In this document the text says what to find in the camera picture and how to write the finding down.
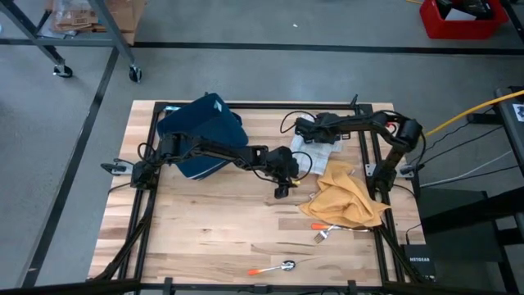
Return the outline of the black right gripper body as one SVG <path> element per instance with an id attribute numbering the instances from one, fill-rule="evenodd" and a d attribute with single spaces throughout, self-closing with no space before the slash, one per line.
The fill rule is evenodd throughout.
<path id="1" fill-rule="evenodd" d="M 323 128 L 322 140 L 324 143 L 335 143 L 349 139 L 349 133 L 341 130 L 340 120 L 339 116 L 334 113 L 323 113 L 321 127 Z"/>

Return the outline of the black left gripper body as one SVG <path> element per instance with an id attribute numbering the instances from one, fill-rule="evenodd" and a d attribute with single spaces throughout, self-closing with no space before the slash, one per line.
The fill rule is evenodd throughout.
<path id="1" fill-rule="evenodd" d="M 299 178 L 299 165 L 288 147 L 281 146 L 268 152 L 265 162 L 264 174 L 279 183 Z"/>

